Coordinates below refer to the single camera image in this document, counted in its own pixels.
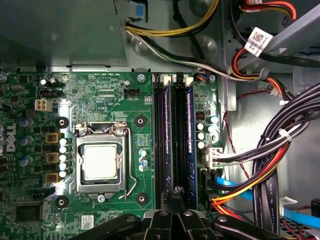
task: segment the chip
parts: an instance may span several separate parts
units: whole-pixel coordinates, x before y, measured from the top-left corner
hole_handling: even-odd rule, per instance
[[[28,76],[20,76],[19,83],[26,84],[28,82]]]
[[[45,154],[45,162],[47,164],[56,164],[59,162],[59,153],[58,152],[48,152]]]
[[[41,128],[40,127],[34,127],[33,128],[33,133],[35,133],[35,134],[41,133]]]
[[[16,206],[15,222],[17,224],[39,222],[42,218],[42,206],[29,203]]]
[[[46,184],[55,184],[60,182],[59,174],[54,172],[54,173],[47,173],[45,175],[45,183]]]
[[[11,96],[11,102],[12,102],[12,103],[17,103],[17,102],[19,102],[19,97],[18,97],[18,96]]]
[[[59,142],[59,133],[51,132],[45,134],[45,143],[46,144],[57,144]]]

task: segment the capacitor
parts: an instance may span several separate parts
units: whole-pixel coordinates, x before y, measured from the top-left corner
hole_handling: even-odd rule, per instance
[[[213,134],[216,131],[216,127],[214,125],[210,125],[207,128],[208,133]]]
[[[0,157],[0,166],[6,165],[8,163],[8,158],[6,156]]]
[[[72,170],[70,168],[67,168],[63,171],[60,171],[59,176],[60,176],[60,178],[65,178],[66,176],[68,176],[71,173],[72,173]]]
[[[69,147],[69,146],[61,146],[60,148],[59,148],[59,152],[61,153],[61,154],[65,154],[66,152],[69,152],[71,150],[71,148]]]
[[[202,123],[198,123],[196,125],[196,129],[198,129],[199,131],[202,131],[205,128],[205,126]]]
[[[147,156],[147,151],[144,150],[144,149],[140,149],[140,150],[139,150],[139,156],[140,156],[140,157],[145,157],[145,156]]]
[[[197,138],[199,140],[203,140],[203,139],[205,139],[205,134],[203,132],[199,132],[198,135],[197,135]]]
[[[142,161],[141,161],[141,165],[142,165],[143,167],[146,167],[146,166],[148,165],[148,161],[147,161],[147,160],[142,160]]]
[[[59,164],[60,171],[64,171],[68,167],[70,167],[71,163],[69,161],[64,161]]]
[[[24,168],[28,165],[31,165],[33,161],[34,159],[31,156],[21,157],[19,159],[19,166]]]
[[[34,142],[34,139],[31,136],[21,136],[18,140],[20,146],[27,146]]]
[[[19,120],[19,126],[21,128],[30,128],[35,122],[30,118],[22,118]]]
[[[0,110],[8,113],[12,111],[12,106],[8,104],[0,104]]]
[[[67,144],[69,144],[71,142],[72,142],[71,139],[68,138],[68,137],[67,138],[61,138],[60,141],[59,141],[60,145],[67,145]]]
[[[211,116],[211,117],[209,117],[209,122],[211,124],[217,124],[219,122],[219,117],[218,116]]]
[[[143,156],[139,157],[139,163],[140,163],[140,164],[141,164],[141,162],[142,162],[143,160],[146,160],[146,158],[143,157]]]
[[[6,165],[0,166],[0,174],[5,173],[6,171],[8,171],[8,166],[6,166]]]
[[[203,141],[198,142],[198,149],[203,149],[205,147],[205,143]]]

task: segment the gray metal panel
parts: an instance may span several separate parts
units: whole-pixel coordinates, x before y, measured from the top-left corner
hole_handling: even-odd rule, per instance
[[[112,0],[2,0],[0,23],[2,66],[127,65]]]

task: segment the screw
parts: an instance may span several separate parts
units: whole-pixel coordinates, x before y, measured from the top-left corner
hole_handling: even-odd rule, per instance
[[[168,212],[167,211],[161,211],[159,213],[160,216],[167,216],[168,215]]]
[[[210,82],[214,82],[216,80],[216,76],[210,75],[209,80],[210,80]]]
[[[146,76],[145,76],[145,75],[143,75],[143,74],[139,74],[139,75],[138,75],[138,81],[139,81],[139,82],[144,82],[145,79],[146,79]]]
[[[225,222],[228,221],[228,219],[225,216],[220,216],[220,217],[218,217],[218,221],[222,222],[222,223],[225,223]]]
[[[125,131],[123,129],[116,129],[114,133],[118,136],[123,136]]]
[[[97,198],[99,203],[104,203],[106,201],[106,197],[103,194],[100,194]]]
[[[183,214],[187,217],[190,217],[193,213],[191,211],[185,211]]]
[[[79,131],[79,137],[84,137],[87,135],[87,132],[85,130],[80,130]]]
[[[129,216],[125,221],[130,223],[133,222],[135,220],[135,218],[133,216]]]

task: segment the red wire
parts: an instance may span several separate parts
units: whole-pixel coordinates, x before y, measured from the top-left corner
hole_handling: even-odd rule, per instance
[[[268,90],[258,90],[258,91],[252,91],[252,92],[248,92],[248,93],[245,93],[245,94],[242,94],[240,96],[238,96],[236,99],[240,99],[240,98],[243,98],[245,96],[248,96],[248,95],[252,95],[252,94],[259,94],[259,93],[269,93]],[[231,134],[230,134],[230,128],[229,128],[229,124],[228,124],[228,121],[227,121],[227,116],[228,116],[228,111],[226,111],[224,113],[224,116],[223,116],[223,121],[225,123],[225,127],[226,127],[226,134],[228,136],[228,139],[229,139],[229,143],[231,145],[231,149],[232,149],[232,152],[235,154],[236,153],[236,148],[234,146],[234,143],[232,141],[232,138],[231,138]],[[245,169],[245,166],[243,164],[240,164],[240,167],[241,169],[243,170],[243,173],[245,175],[245,177],[247,179],[249,179],[249,174],[247,173],[246,169]]]

